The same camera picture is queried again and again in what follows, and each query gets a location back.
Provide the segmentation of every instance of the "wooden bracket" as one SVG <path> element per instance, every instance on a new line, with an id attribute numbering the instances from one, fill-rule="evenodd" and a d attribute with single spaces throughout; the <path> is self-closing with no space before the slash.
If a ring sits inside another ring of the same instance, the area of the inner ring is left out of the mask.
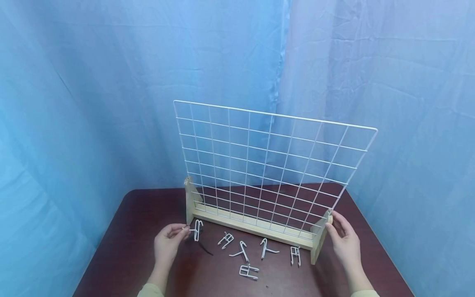
<path id="1" fill-rule="evenodd" d="M 315 225 L 310 228 L 310 231 L 313 233 L 313 246 L 310 250 L 310 262 L 312 265 L 315 265 L 317 262 L 318 254 L 322 250 L 323 241 L 325 240 L 325 236 L 327 230 L 325 228 L 325 223 L 333 223 L 333 216 L 330 214 L 332 210 L 327 210 L 324 218 L 320 219 Z"/>
<path id="2" fill-rule="evenodd" d="M 202 203 L 203 198 L 200 194 L 197 194 L 199 192 L 193 184 L 193 178 L 191 176 L 185 179 L 184 184 L 186 192 L 186 224 L 190 225 L 194 217 L 193 211 L 195 210 L 195 203 Z"/>

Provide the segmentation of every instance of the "wooden stand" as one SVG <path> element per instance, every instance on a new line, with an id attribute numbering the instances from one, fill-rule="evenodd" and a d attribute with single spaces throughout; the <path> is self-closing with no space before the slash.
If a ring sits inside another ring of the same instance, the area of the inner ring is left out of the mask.
<path id="1" fill-rule="evenodd" d="M 280 224 L 270 223 L 240 213 L 205 205 L 203 198 L 198 194 L 199 192 L 192 182 L 193 180 L 189 176 L 185 179 L 184 183 L 186 191 L 186 223 L 188 225 L 191 224 L 193 218 L 198 218 L 292 246 L 301 247 L 311 251 L 311 263 L 315 264 L 326 236 L 325 223 L 333 222 L 330 210 L 325 213 L 325 218 L 319 220 L 316 226 L 311 227 L 310 230 L 312 233 L 301 232 L 296 228 L 284 227 Z"/>
<path id="2" fill-rule="evenodd" d="M 320 251 L 322 250 L 323 241 L 325 240 L 325 236 L 327 233 L 325 223 L 333 223 L 333 216 L 330 213 L 331 210 L 327 210 L 324 215 L 325 218 L 320 219 L 316 223 L 316 225 L 310 227 L 310 232 L 313 233 L 313 246 L 310 250 L 310 262 L 312 263 L 312 265 L 315 265 L 315 263 L 317 262 L 318 254 L 320 254 Z"/>

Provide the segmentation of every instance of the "right hand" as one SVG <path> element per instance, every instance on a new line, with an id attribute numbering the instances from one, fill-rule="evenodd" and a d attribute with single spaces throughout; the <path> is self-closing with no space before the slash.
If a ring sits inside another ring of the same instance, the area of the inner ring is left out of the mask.
<path id="1" fill-rule="evenodd" d="M 361 267 L 360 239 L 344 216 L 332 211 L 333 225 L 325 223 L 333 249 L 343 267 L 348 271 Z"/>
<path id="2" fill-rule="evenodd" d="M 155 266 L 160 269 L 170 269 L 178 246 L 190 235 L 190 227 L 185 224 L 170 224 L 165 226 L 155 237 Z"/>

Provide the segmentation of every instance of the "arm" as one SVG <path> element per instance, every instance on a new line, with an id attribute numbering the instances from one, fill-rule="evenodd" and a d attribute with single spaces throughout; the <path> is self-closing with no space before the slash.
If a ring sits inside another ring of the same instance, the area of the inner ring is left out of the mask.
<path id="1" fill-rule="evenodd" d="M 155 266 L 138 297 L 160 297 L 165 294 L 168 273 L 175 260 L 178 246 L 189 235 L 190 228 L 185 224 L 170 224 L 158 233 L 154 241 Z"/>
<path id="2" fill-rule="evenodd" d="M 365 290 L 373 291 L 373 286 L 366 277 L 361 264 L 360 239 L 358 235 L 356 235 L 353 227 L 341 214 L 332 211 L 332 216 L 335 226 L 326 223 L 325 227 L 332 238 L 333 249 L 345 269 L 351 293 L 354 294 Z"/>

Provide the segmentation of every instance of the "grid frame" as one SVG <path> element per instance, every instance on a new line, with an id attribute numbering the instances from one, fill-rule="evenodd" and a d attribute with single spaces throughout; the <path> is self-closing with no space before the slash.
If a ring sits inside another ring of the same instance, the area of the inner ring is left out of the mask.
<path id="1" fill-rule="evenodd" d="M 316 228 L 311 228 L 312 226 L 315 226 L 317 228 L 322 228 L 323 227 L 323 226 L 319 226 L 318 224 L 316 224 L 313 220 L 310 221 L 310 218 L 312 218 L 312 219 L 327 219 L 327 214 L 328 214 L 327 211 L 325 212 L 325 215 L 323 215 L 323 216 L 312 213 L 312 209 L 314 209 L 314 206 L 323 208 L 325 210 L 333 210 L 335 208 L 335 206 L 337 205 L 339 199 L 341 198 L 342 194 L 346 190 L 346 187 L 348 186 L 351 179 L 353 178 L 357 168 L 360 166 L 360 163 L 362 162 L 365 154 L 367 153 L 368 149 L 370 148 L 371 144 L 373 143 L 373 141 L 374 141 L 374 139 L 375 139 L 375 137 L 378 133 L 378 129 L 373 128 L 373 127 L 360 126 L 360 125 L 351 125 L 351 124 L 345 124 L 345 123 L 338 123 L 338 122 L 317 120 L 317 119 L 310 119 L 310 118 L 302 118 L 302 117 L 289 116 L 289 115 L 278 115 L 278 114 L 252 111 L 252 110 L 246 110 L 246 109 L 241 109 L 241 108 L 233 108 L 233 107 L 227 107 L 227 106 L 210 105 L 210 104 L 196 103 L 196 102 L 190 102 L 190 101 L 181 101 L 181 100 L 174 100 L 173 104 L 174 104 L 174 109 L 175 109 L 175 117 L 176 117 L 176 120 L 177 120 L 178 133 L 179 133 L 179 136 L 180 136 L 180 142 L 181 142 L 183 157 L 184 157 L 185 166 L 186 166 L 186 170 L 187 170 L 187 175 L 188 176 L 198 176 L 199 177 L 198 180 L 195 180 L 194 182 L 192 182 L 192 184 L 194 186 L 196 186 L 196 189 L 201 188 L 201 191 L 197 190 L 196 192 L 193 192 L 193 194 L 197 194 L 200 197 L 202 197 L 202 201 L 197 201 L 197 200 L 194 201 L 195 208 L 201 209 L 201 210 L 203 210 L 207 213 L 212 213 L 212 214 L 215 214 L 215 215 L 227 218 L 227 219 L 238 220 L 238 221 L 241 221 L 241 222 L 246 221 L 246 223 L 248 223 L 248 224 L 253 224 L 255 226 L 268 228 L 270 230 L 278 231 L 278 232 L 281 232 L 285 235 L 294 236 L 294 237 L 304 239 L 304 240 L 312 240 L 313 235 L 316 235 L 315 232 L 311 231 L 312 229 L 316 229 Z M 188 115 L 179 115 L 179 108 L 177 108 L 178 105 L 182 105 L 182 106 L 187 105 L 189 107 L 190 113 Z M 200 108 L 202 108 L 201 109 L 202 111 L 203 111 L 203 108 L 204 108 L 204 110 L 206 110 L 206 109 L 208 110 L 208 117 L 207 117 L 206 120 L 203 119 L 203 118 L 196 117 L 197 113 L 196 112 L 193 113 L 194 106 L 199 106 Z M 222 112 L 220 112 L 220 115 L 227 115 L 226 116 L 227 123 L 226 123 L 225 120 L 219 121 L 219 120 L 214 119 L 211 116 L 211 114 L 212 114 L 211 109 L 212 108 L 222 111 Z M 244 127 L 243 126 L 232 125 L 231 124 L 230 111 L 239 111 L 239 112 L 242 112 L 242 113 L 247 113 L 247 115 L 248 115 L 247 119 L 243 120 L 243 123 L 247 122 L 247 127 L 245 127 L 246 125 L 244 125 L 244 124 L 243 124 Z M 251 118 L 252 118 L 253 115 L 260 115 L 260 116 L 270 117 L 268 129 L 267 129 L 267 127 L 265 129 L 251 128 Z M 293 120 L 292 131 L 291 131 L 290 135 L 286 135 L 285 133 L 282 133 L 282 132 L 276 133 L 276 131 L 273 131 L 273 123 L 275 123 L 277 119 L 281 119 L 281 118 Z M 183 131 L 183 127 L 181 127 L 181 123 L 183 124 L 184 121 L 191 122 L 192 133 L 186 133 L 186 132 Z M 318 129 L 316 131 L 315 137 L 313 139 L 308 139 L 308 138 L 305 138 L 305 137 L 294 136 L 295 126 L 296 126 L 297 121 L 318 124 Z M 209 127 L 210 127 L 209 135 L 207 135 L 207 133 L 204 133 L 203 131 L 200 131 L 199 129 L 197 129 L 196 128 L 197 125 L 209 125 Z M 321 133 L 323 125 L 336 125 L 336 126 L 342 127 L 344 129 L 344 132 L 343 132 L 341 138 L 339 139 L 338 143 L 325 142 L 322 139 L 319 139 L 319 137 L 321 135 L 320 133 Z M 213 127 L 214 126 L 222 127 L 223 129 L 227 128 L 227 130 L 228 130 L 228 139 L 227 140 L 218 139 L 216 134 L 213 136 Z M 364 148 L 356 147 L 356 146 L 353 146 L 353 145 L 347 145 L 347 144 L 343 145 L 343 141 L 345 139 L 345 136 L 347 135 L 347 132 L 348 132 L 349 128 L 372 132 L 372 135 L 368 138 L 367 143 L 364 146 Z M 245 141 L 246 144 L 233 142 L 233 140 L 231 139 L 231 129 L 233 129 L 233 130 L 237 129 L 237 130 L 245 131 L 246 135 L 247 135 L 247 139 Z M 264 142 L 266 140 L 265 148 L 250 145 L 250 141 L 249 141 L 250 140 L 250 133 L 259 133 L 259 134 L 265 135 L 265 137 L 263 138 Z M 271 137 L 273 137 L 273 136 L 279 136 L 279 137 L 284 137 L 284 138 L 289 139 L 289 144 L 288 144 L 288 147 L 286 149 L 286 152 L 281 152 L 281 151 L 276 151 L 276 150 L 269 149 L 269 145 L 271 143 Z M 184 144 L 185 143 L 184 137 L 192 138 L 194 140 L 195 147 L 193 148 L 193 147 L 186 146 Z M 206 140 L 206 141 L 209 141 L 211 143 L 208 150 L 200 149 L 199 141 L 202 141 L 202 140 L 203 141 Z M 292 147 L 292 141 L 293 140 L 299 140 L 299 141 L 308 142 L 309 144 L 311 144 L 310 153 L 307 154 L 307 155 L 303 155 L 303 153 L 291 152 L 291 147 Z M 218 145 L 218 144 L 228 144 L 228 147 L 229 147 L 228 154 L 216 152 L 215 151 L 215 145 Z M 327 160 L 324 160 L 323 158 L 312 157 L 312 154 L 314 152 L 314 148 L 315 148 L 316 144 L 324 145 L 324 146 L 328 146 L 328 147 L 334 147 L 335 151 L 332 154 L 332 157 L 328 158 Z M 246 149 L 246 156 L 245 157 L 232 156 L 231 147 L 233 145 L 239 146 L 239 147 L 244 147 Z M 250 158 L 249 158 L 250 157 L 249 156 L 249 149 L 257 150 L 257 151 L 260 151 L 262 153 L 265 153 L 263 161 L 262 160 L 260 160 L 260 161 L 250 160 Z M 360 155 L 357 163 L 356 164 L 349 164 L 349 163 L 345 164 L 345 162 L 337 162 L 335 160 L 335 158 L 336 158 L 336 156 L 338 154 L 338 151 L 340 149 L 360 152 L 361 155 Z M 197 156 L 197 160 L 192 161 L 192 160 L 190 160 L 190 158 L 187 158 L 187 152 L 195 152 L 196 156 Z M 278 166 L 278 165 L 275 165 L 275 164 L 271 164 L 271 162 L 268 161 L 268 154 L 269 153 L 274 153 L 274 154 L 279 154 L 279 155 L 285 156 L 284 165 Z M 200 159 L 200 155 L 202 156 L 202 159 L 203 159 L 204 156 L 206 156 L 206 155 L 203 155 L 203 154 L 211 155 L 211 160 L 212 160 L 211 164 L 202 162 L 202 160 Z M 303 171 L 286 168 L 289 156 L 292 157 L 292 158 L 303 159 L 303 161 L 306 162 L 306 165 L 305 165 Z M 216 161 L 217 157 L 228 158 L 229 159 L 229 166 L 228 166 L 229 168 L 226 168 L 226 166 L 223 167 L 223 166 L 217 165 L 217 161 Z M 242 169 L 242 170 L 232 169 L 231 160 L 244 161 L 245 164 L 246 164 L 245 169 Z M 319 163 L 322 163 L 324 165 L 327 165 L 326 170 L 323 170 L 324 174 L 318 175 L 318 174 L 313 174 L 313 173 L 307 172 L 307 169 L 309 167 L 310 162 L 319 162 Z M 251 165 L 255 164 L 255 165 L 263 166 L 262 175 L 253 174 L 253 173 L 248 172 L 249 164 L 251 164 Z M 198 169 L 197 172 L 194 172 L 194 170 L 190 169 L 191 165 L 195 165 L 195 168 Z M 349 174 L 349 177 L 346 179 L 346 181 L 337 180 L 336 178 L 333 178 L 333 177 L 329 176 L 329 172 L 330 172 L 330 169 L 331 169 L 332 166 L 334 166 L 333 168 L 345 168 L 346 170 L 351 170 L 351 174 Z M 212 176 L 211 174 L 204 174 L 203 172 L 206 171 L 206 170 L 202 170 L 203 167 L 204 168 L 211 167 L 214 176 Z M 266 168 L 273 168 L 273 169 L 282 170 L 282 173 L 280 175 L 280 179 L 279 178 L 266 177 Z M 221 171 L 229 171 L 229 175 L 224 176 L 222 174 L 221 175 L 217 174 L 217 171 L 216 171 L 217 169 L 219 169 Z M 300 174 L 302 176 L 300 181 L 298 183 L 292 183 L 292 182 L 286 181 L 286 178 L 284 176 L 286 171 L 292 172 L 294 174 Z M 232 173 L 233 172 L 243 174 L 244 175 L 244 181 L 243 182 L 233 181 L 233 179 L 232 179 Z M 319 183 L 318 189 L 312 189 L 311 187 L 307 186 L 306 183 L 303 182 L 304 178 L 306 176 L 322 180 L 321 183 Z M 213 184 L 209 185 L 209 183 L 205 184 L 205 182 L 203 181 L 203 178 L 213 180 L 214 185 Z M 255 178 L 260 178 L 262 180 L 261 184 L 260 185 L 259 184 L 254 184 L 254 185 L 249 184 L 249 180 L 251 178 L 254 178 L 254 179 Z M 273 190 L 273 189 L 267 188 L 268 185 L 267 184 L 265 185 L 265 180 L 268 180 L 268 182 L 274 183 L 273 185 L 278 186 L 278 189 Z M 332 194 L 332 193 L 324 192 L 323 191 L 323 185 L 324 185 L 325 181 L 330 182 L 330 183 L 339 183 L 342 186 L 339 193 L 337 195 L 335 195 L 335 194 Z M 218 186 L 218 184 L 222 184 L 222 183 L 228 184 L 229 186 L 226 186 L 226 187 Z M 243 193 L 234 192 L 232 190 L 232 185 L 233 184 L 237 185 L 237 186 L 244 187 L 244 192 Z M 296 193 L 295 194 L 290 194 L 290 195 L 282 193 L 281 192 L 282 186 L 287 187 L 287 188 L 290 187 L 290 186 L 297 187 Z M 254 197 L 250 194 L 247 194 L 247 192 L 249 192 L 251 190 L 259 191 L 259 196 Z M 314 193 L 313 199 L 310 198 L 310 200 L 306 200 L 306 199 L 299 198 L 299 193 L 300 193 L 301 190 L 302 191 L 310 191 L 310 192 Z M 224 192 L 226 195 L 228 195 L 228 199 L 222 198 L 222 194 L 219 194 L 221 192 Z M 265 193 L 265 195 L 267 193 L 275 194 L 275 197 L 276 197 L 275 202 L 264 200 L 263 199 L 263 193 Z M 334 201 L 333 201 L 333 203 L 317 203 L 317 198 L 319 197 L 319 195 L 321 195 L 321 196 L 325 195 L 325 196 L 333 197 Z M 237 197 L 237 196 L 242 196 L 242 200 L 243 200 L 242 203 L 233 201 L 233 197 Z M 283 205 L 283 204 L 278 203 L 279 196 L 286 197 L 286 198 L 290 199 L 293 202 L 292 206 Z M 257 200 L 257 207 L 253 206 L 249 203 L 250 201 L 254 201 L 254 200 Z M 270 203 L 270 204 L 273 205 L 273 210 L 272 211 L 261 208 L 261 203 L 264 202 L 264 201 L 265 201 L 265 203 Z M 307 211 L 304 211 L 304 210 L 300 210 L 300 209 L 296 208 L 296 206 L 295 206 L 296 202 L 300 203 L 301 201 L 309 203 L 310 204 L 310 209 L 307 210 Z M 219 206 L 218 202 L 227 202 L 229 207 L 223 207 L 222 203 L 221 203 L 221 206 Z M 236 207 L 232 207 L 232 205 L 238 205 L 240 207 L 239 209 L 242 209 L 242 211 L 239 211 Z M 246 207 L 250 208 L 250 209 L 256 209 L 256 215 L 252 215 L 251 213 L 246 212 Z M 289 209 L 290 211 L 287 215 L 285 215 L 282 212 L 278 212 L 276 210 L 277 207 L 279 207 L 279 209 L 282 209 L 282 208 L 283 209 Z M 263 213 L 270 213 L 270 219 L 263 218 L 262 215 L 259 216 L 259 214 L 260 213 L 262 214 L 262 212 Z M 305 218 L 304 219 L 298 219 L 296 217 L 292 217 L 292 213 L 303 213 L 305 215 Z M 286 223 L 277 222 L 276 220 L 274 220 L 275 216 L 282 216 L 282 217 L 286 218 Z M 290 226 L 289 225 L 290 220 L 302 223 L 301 227 Z"/>

